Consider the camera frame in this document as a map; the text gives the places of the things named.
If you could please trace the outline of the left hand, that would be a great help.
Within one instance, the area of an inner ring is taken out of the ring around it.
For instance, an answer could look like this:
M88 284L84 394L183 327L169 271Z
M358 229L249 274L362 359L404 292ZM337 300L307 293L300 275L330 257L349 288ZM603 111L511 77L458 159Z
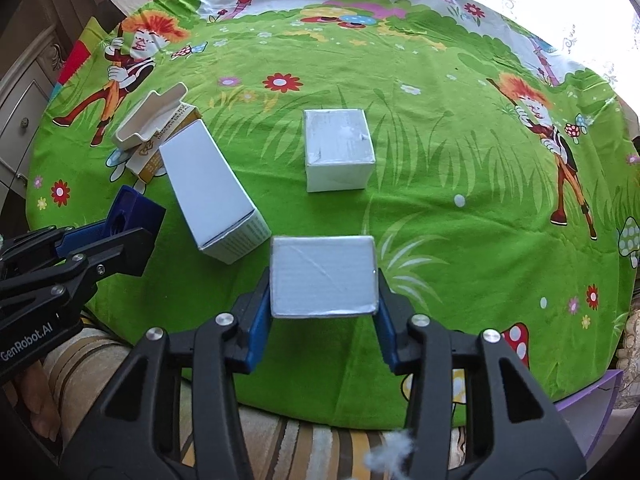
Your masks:
M7 382L3 390L14 408L18 402L23 401L32 429L38 436L51 442L56 441L61 428L61 417L40 361L36 361Z

